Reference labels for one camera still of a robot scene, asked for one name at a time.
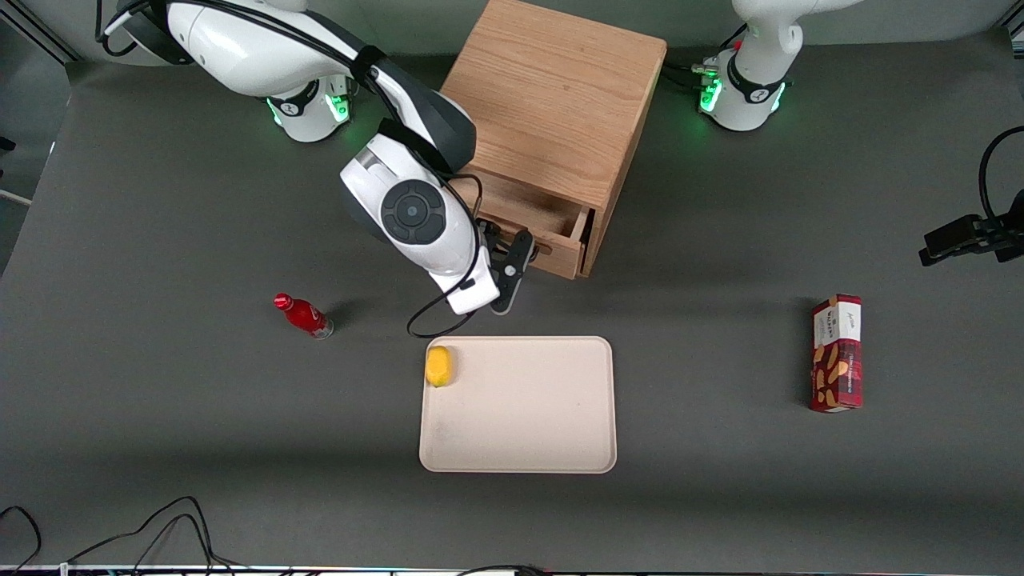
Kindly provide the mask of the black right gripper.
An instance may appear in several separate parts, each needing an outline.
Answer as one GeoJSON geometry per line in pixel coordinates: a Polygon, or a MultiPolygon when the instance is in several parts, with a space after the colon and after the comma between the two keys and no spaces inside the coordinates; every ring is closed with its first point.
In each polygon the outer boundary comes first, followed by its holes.
{"type": "Polygon", "coordinates": [[[502,229],[490,220],[477,220],[477,230],[482,234],[482,241],[489,251],[490,277],[496,284],[498,291],[508,291],[512,273],[508,272],[509,263],[509,242],[502,240],[502,229]]]}

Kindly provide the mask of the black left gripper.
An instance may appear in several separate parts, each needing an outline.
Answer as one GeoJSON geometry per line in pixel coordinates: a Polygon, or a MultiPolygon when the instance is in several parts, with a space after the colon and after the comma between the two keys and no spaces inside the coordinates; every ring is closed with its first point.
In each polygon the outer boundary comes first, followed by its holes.
{"type": "Polygon", "coordinates": [[[922,266],[935,266],[968,254],[994,252],[999,263],[1012,262],[1023,255],[1023,190],[1016,193],[1009,211],[1002,215],[995,214],[985,187],[981,190],[981,204],[987,237],[979,230],[982,222],[979,215],[963,215],[926,234],[925,247],[918,252],[922,266]]]}

